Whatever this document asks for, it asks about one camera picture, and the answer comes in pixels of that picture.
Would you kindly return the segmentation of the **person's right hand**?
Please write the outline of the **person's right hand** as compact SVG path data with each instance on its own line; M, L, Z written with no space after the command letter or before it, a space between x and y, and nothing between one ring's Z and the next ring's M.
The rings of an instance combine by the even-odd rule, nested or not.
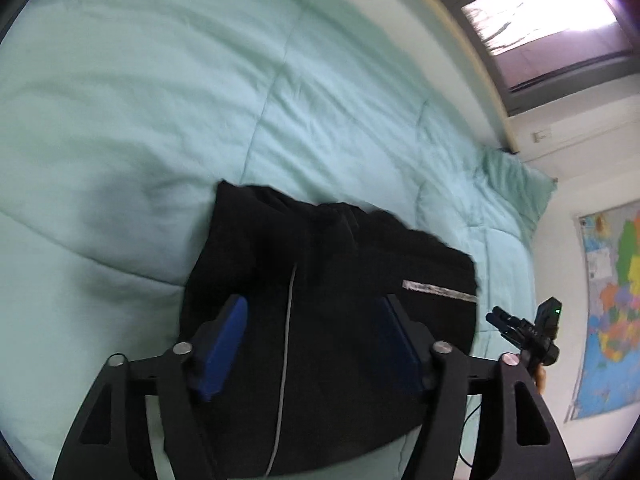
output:
M534 381L537 391L540 394L544 394L547 385L547 372L542 365L538 365L534 374Z

